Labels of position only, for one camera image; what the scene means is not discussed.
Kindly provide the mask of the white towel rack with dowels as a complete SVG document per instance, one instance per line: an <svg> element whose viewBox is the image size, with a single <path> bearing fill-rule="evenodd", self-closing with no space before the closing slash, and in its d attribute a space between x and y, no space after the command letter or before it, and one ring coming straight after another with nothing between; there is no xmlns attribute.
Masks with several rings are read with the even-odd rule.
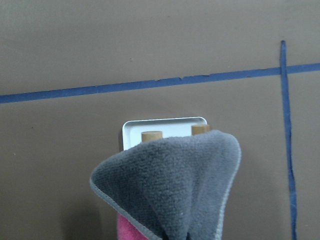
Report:
<svg viewBox="0 0 320 240"><path fill-rule="evenodd" d="M141 142L169 137L194 136L211 129L203 117L131 120L122 126L123 149L130 149Z"/></svg>

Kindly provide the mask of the grey and pink cloth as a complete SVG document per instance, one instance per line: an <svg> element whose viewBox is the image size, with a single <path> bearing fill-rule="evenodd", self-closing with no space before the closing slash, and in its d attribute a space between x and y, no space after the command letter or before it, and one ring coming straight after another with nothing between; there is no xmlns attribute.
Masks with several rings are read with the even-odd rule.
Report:
<svg viewBox="0 0 320 240"><path fill-rule="evenodd" d="M149 240L219 240L241 162L237 139L212 130L142 142L92 172L92 190Z"/></svg>

